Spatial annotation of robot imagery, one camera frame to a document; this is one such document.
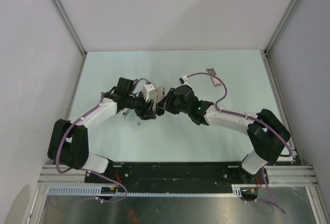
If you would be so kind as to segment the left aluminium rail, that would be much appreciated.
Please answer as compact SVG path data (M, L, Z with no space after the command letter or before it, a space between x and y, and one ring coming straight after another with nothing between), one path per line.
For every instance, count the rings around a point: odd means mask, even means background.
M85 183L85 172L72 169L59 173L55 165L44 165L38 178L41 185L78 185Z

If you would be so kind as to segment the aluminium rail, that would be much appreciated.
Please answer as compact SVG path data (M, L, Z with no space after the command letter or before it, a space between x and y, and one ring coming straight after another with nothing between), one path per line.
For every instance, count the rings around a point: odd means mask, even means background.
M313 166L266 166L269 185L281 187L314 187L318 180Z
M44 165L38 178L41 185L78 185L85 183L85 172L72 169L59 173L55 165Z

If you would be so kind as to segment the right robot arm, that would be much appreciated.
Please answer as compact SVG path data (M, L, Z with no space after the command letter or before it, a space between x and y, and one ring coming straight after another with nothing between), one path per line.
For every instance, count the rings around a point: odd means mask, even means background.
M157 103L157 115L166 111L174 115L184 113L197 125L221 126L247 135L253 150L237 169L238 178L243 183L251 183L260 168L275 163L283 155L283 149L288 148L291 138L289 131L270 110L242 114L220 109L213 102L199 100L187 85L171 88Z

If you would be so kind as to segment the beige black stapler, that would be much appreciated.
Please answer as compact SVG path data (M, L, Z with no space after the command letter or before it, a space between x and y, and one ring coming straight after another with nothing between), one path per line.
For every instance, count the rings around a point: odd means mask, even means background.
M154 104L153 104L153 111L156 112L157 110L157 104L162 101L164 98L164 87L159 86L157 87L156 93L154 95Z

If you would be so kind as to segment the right aluminium frame post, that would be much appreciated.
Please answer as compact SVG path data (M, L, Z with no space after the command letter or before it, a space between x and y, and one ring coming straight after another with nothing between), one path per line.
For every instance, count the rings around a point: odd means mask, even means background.
M293 14L296 11L300 2L301 2L301 0L290 0L287 8L285 9L284 14L282 15L282 17L280 19L280 22L278 23L274 33L272 34L267 46L264 49L264 53L266 55L268 55L271 52L275 43L280 38L282 32L284 31L285 27L289 23L290 19L292 18Z

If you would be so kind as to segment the light blue white stapler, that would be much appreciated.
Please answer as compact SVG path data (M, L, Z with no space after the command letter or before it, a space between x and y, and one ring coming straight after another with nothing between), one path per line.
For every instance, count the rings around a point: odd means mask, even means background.
M124 109L121 112L121 115L124 117L125 120L134 120L137 117L135 111L132 109Z

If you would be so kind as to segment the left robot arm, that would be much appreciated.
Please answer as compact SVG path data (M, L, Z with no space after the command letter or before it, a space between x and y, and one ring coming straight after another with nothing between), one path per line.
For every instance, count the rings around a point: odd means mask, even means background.
M114 170L109 159L90 151L89 132L119 112L134 110L142 120L154 119L158 88L147 79L140 92L134 90L140 80L119 78L108 92L102 92L99 102L75 120L59 119L55 122L47 156L56 166L68 169L95 171L96 177L107 183Z

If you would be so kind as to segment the right aluminium rail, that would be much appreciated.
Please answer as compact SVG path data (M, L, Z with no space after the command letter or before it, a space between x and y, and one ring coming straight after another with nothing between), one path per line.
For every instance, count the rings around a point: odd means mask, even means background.
M266 166L269 185L281 187L314 187L318 180L313 166Z

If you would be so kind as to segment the left aluminium frame post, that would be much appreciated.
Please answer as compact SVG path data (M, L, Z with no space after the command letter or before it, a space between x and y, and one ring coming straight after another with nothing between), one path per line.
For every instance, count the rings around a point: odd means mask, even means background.
M69 36L71 37L72 41L74 42L75 46L79 50L80 54L85 57L87 52L74 28L74 25L72 24L61 0L50 0L58 13L60 19L63 22L64 27L66 28Z

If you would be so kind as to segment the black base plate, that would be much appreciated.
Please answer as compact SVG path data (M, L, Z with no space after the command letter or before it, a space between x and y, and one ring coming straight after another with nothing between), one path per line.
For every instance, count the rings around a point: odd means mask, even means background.
M235 184L253 186L257 179L268 177L260 169L244 183L238 167L238 162L112 162L104 179L91 173L85 182L106 184L108 179L120 179L128 192L139 193L228 193Z

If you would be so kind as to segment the aluminium frame post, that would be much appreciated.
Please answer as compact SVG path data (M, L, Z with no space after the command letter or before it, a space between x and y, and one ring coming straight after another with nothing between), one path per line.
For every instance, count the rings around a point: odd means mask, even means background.
M267 46L264 49L264 53L266 55L268 55L271 52L275 43L280 38L282 32L284 31L285 27L289 23L290 19L292 18L293 14L296 11L300 2L301 2L301 0L290 0L287 8L285 9L284 14L282 15L282 17L280 19L280 22L278 23L274 33L272 34Z
M74 42L75 46L79 50L80 54L85 57L87 52L74 28L74 25L72 24L61 0L50 0L58 13L60 19L63 22L64 27L66 28L69 36L71 37L72 41Z

